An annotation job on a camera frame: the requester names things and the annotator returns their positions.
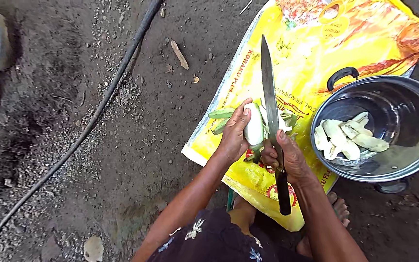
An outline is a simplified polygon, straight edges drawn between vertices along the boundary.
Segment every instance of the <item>black pot handle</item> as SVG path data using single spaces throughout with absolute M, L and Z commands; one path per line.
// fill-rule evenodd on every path
M 334 90 L 334 84 L 335 82 L 337 82 L 337 80 L 348 75 L 351 75 L 352 77 L 358 80 L 358 76 L 360 74 L 358 73 L 358 70 L 354 67 L 346 67 L 340 69 L 339 71 L 331 75 L 327 81 L 327 89 L 329 90 L 329 92 L 332 92 Z
M 404 191 L 409 186 L 408 178 L 399 179 L 397 181 L 389 182 L 386 184 L 375 184 L 374 188 L 376 191 L 383 194 L 396 194 Z

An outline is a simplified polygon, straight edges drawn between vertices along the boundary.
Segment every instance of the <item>black hose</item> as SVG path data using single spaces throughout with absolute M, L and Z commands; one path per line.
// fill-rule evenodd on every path
M 108 103 L 109 99 L 114 93 L 114 90 L 117 87 L 117 83 L 119 83 L 122 75 L 124 74 L 125 69 L 129 65 L 129 62 L 135 52 L 135 49 L 137 49 L 138 44 L 140 41 L 142 41 L 143 36 L 147 32 L 151 21 L 153 20 L 154 15 L 156 12 L 158 12 L 158 9 L 160 8 L 162 0 L 153 0 L 148 8 L 147 13 L 143 17 L 142 23 L 140 24 L 140 27 L 138 27 L 137 33 L 135 34 L 135 37 L 133 39 L 133 42 L 131 45 L 129 45 L 129 48 L 127 48 L 127 51 L 125 53 L 124 58 L 122 59 L 121 65 L 119 66 L 119 69 L 113 79 L 113 82 L 111 85 L 109 85 L 108 90 L 106 90 L 106 93 L 104 94 L 104 98 L 101 101 L 100 105 L 98 105 L 98 108 L 96 109 L 94 115 L 90 119 L 89 124 L 87 127 L 83 130 L 82 134 L 80 134 L 77 141 L 70 147 L 70 149 L 64 154 L 64 156 L 59 160 L 50 170 L 49 172 L 43 176 L 28 192 L 24 195 L 22 199 L 17 202 L 17 204 L 14 205 L 14 207 L 9 211 L 9 213 L 4 217 L 4 219 L 0 223 L 0 232 L 3 228 L 3 226 L 9 221 L 9 219 L 14 215 L 17 210 L 29 199 L 66 161 L 69 159 L 69 157 L 77 150 L 77 148 L 80 146 L 80 144 L 87 138 L 87 136 L 90 134 L 92 129 L 95 127 L 96 121 L 98 120 L 99 116 L 101 115 L 102 111 L 106 107 L 106 104 Z

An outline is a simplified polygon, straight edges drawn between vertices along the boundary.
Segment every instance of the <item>floral pattern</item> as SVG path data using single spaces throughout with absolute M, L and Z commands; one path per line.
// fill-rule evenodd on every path
M 191 238 L 191 239 L 195 239 L 195 236 L 197 233 L 201 232 L 201 225 L 203 224 L 203 222 L 205 222 L 205 220 L 201 220 L 201 218 L 195 222 L 192 226 L 192 230 L 190 230 L 187 235 L 185 235 L 185 240 Z
M 161 253 L 162 251 L 165 251 L 168 248 L 169 244 L 171 244 L 173 239 L 174 237 L 171 237 L 167 243 L 165 243 L 162 247 L 158 249 L 158 252 Z
M 259 241 L 259 239 L 258 239 L 258 238 L 256 238 L 256 237 L 253 237 L 253 238 L 256 240 L 256 242 L 257 242 L 258 246 L 259 246 L 260 248 L 263 248 L 263 247 L 261 246 L 261 242 Z
M 250 250 L 250 259 L 256 259 L 257 262 L 262 262 L 263 259 L 261 258 L 261 255 L 259 252 L 256 252 L 253 247 Z

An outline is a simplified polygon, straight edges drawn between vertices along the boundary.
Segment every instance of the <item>knife handle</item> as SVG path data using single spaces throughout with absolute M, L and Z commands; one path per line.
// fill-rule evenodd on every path
M 287 173 L 283 172 L 276 178 L 277 196 L 279 198 L 279 212 L 282 215 L 290 215 L 290 194 L 287 184 Z

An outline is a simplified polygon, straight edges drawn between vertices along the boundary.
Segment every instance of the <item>stainless steel pot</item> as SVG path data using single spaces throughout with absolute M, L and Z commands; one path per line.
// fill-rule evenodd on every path
M 318 108 L 311 125 L 311 144 L 318 158 L 332 172 L 351 180 L 379 184 L 382 193 L 400 192 L 408 181 L 401 180 L 419 170 L 419 81 L 396 75 L 380 75 L 358 80 L 355 68 L 344 68 L 333 74 L 327 87 L 351 75 L 357 80 L 334 92 Z M 368 111 L 365 128 L 390 143 L 388 150 L 376 153 L 361 149 L 361 157 L 350 161 L 342 154 L 327 160 L 314 143 L 314 130 L 323 119 L 347 121 Z

